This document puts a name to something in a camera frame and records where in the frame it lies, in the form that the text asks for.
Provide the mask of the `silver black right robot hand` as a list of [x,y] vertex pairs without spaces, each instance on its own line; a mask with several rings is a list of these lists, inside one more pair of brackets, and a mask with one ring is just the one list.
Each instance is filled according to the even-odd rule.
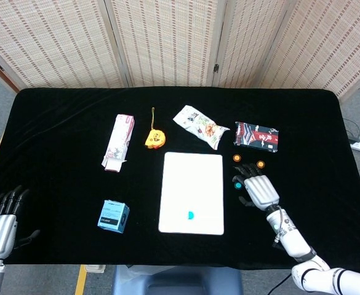
[[237,172],[233,181],[241,184],[247,191],[254,207],[267,211],[271,206],[278,206],[279,194],[269,178],[254,163],[240,164],[233,167]]

